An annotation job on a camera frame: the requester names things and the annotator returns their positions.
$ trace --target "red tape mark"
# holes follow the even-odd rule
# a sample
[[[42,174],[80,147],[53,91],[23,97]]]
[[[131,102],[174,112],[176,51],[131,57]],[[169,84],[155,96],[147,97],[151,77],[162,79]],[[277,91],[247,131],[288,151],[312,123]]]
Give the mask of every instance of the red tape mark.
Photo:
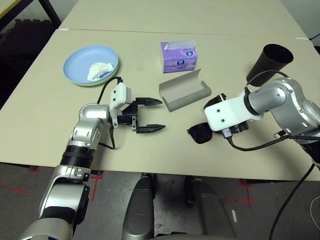
[[[96,190],[97,190],[97,184],[98,184],[98,181],[99,181],[99,180],[104,179],[104,173],[105,173],[105,172],[102,171],[102,173],[101,173],[100,176],[91,176],[92,179],[95,179],[91,202],[93,202],[93,201],[95,200]]]
[[[105,171],[102,171],[100,176],[91,176],[92,179],[104,179],[104,173]]]
[[[95,200],[95,195],[96,195],[98,180],[99,180],[99,179],[96,178],[96,179],[95,179],[95,182],[94,182],[94,187],[93,187],[93,193],[92,193],[91,202],[93,202],[93,201]]]
[[[221,199],[223,202],[231,203],[256,203],[257,200],[247,200],[247,199]]]
[[[252,188],[253,185],[243,184],[242,181],[241,181],[241,179],[239,179],[239,183],[240,183],[240,186],[241,186],[241,187],[244,187],[244,188],[245,188],[246,200],[247,200],[249,209],[251,209],[251,207],[252,207],[252,206],[251,206],[252,200],[250,200],[249,188]]]
[[[32,194],[32,192],[30,191],[24,191],[24,190],[21,190],[21,189],[16,189],[16,188],[9,188],[9,190],[11,192],[15,192],[15,193],[18,193],[18,194]]]
[[[28,170],[28,172],[32,172],[32,173],[38,173],[38,172],[40,172],[40,170],[43,168],[43,166],[38,166],[37,168],[36,168],[36,170]]]

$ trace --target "gray carpet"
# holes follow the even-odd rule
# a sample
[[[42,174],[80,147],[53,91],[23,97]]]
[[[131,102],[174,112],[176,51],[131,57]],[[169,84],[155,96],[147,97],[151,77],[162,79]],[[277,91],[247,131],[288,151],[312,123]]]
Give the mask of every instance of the gray carpet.
[[[0,233],[1,239],[14,240],[37,219],[38,206],[53,168],[39,171],[0,164]],[[137,172],[105,171],[103,179],[90,179],[90,202],[84,222],[76,229],[75,240],[120,240],[126,207],[140,178]],[[240,184],[238,179],[204,178],[224,202],[237,239],[266,240],[272,222],[296,182]],[[200,234],[196,208],[184,205],[184,176],[158,175],[154,200],[155,233],[187,232]],[[304,182],[283,212],[273,240],[319,240],[309,207],[320,195],[319,182]],[[313,206],[320,222],[320,200]],[[232,210],[237,222],[234,222]]]

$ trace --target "sunglasses lens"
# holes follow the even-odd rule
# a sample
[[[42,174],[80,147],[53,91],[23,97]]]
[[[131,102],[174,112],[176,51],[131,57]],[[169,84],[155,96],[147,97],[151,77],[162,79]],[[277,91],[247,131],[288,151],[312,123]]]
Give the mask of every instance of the sunglasses lens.
[[[192,126],[187,132],[197,144],[204,144],[212,139],[212,130],[207,122]]]

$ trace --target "wall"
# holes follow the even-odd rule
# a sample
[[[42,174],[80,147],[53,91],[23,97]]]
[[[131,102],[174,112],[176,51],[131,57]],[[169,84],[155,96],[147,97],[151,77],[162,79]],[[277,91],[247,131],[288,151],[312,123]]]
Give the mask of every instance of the wall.
[[[320,0],[281,1],[308,38],[320,33]],[[312,42],[315,46],[320,46],[320,36]]]
[[[78,0],[49,0],[52,7],[54,8],[56,14],[59,16],[60,20],[63,21],[66,16],[70,13],[71,9],[78,2]],[[37,20],[49,20],[48,15],[42,8],[37,0],[34,0],[29,4],[17,17],[16,19],[37,19]],[[15,26],[15,22],[12,21],[5,27],[1,32],[5,32]]]

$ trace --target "black sunglasses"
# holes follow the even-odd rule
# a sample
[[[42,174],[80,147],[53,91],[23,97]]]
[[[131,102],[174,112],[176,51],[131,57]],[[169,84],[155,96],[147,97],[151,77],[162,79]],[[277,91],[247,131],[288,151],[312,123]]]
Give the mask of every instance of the black sunglasses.
[[[241,133],[242,131],[245,131],[247,129],[249,129],[249,127],[246,121],[230,127],[230,130],[233,134]],[[209,142],[212,139],[213,135],[213,131],[211,130],[207,122],[199,123],[192,126],[187,130],[187,132],[191,135],[191,137],[197,144],[204,144],[206,142]],[[214,133],[222,134],[221,131],[215,131]]]

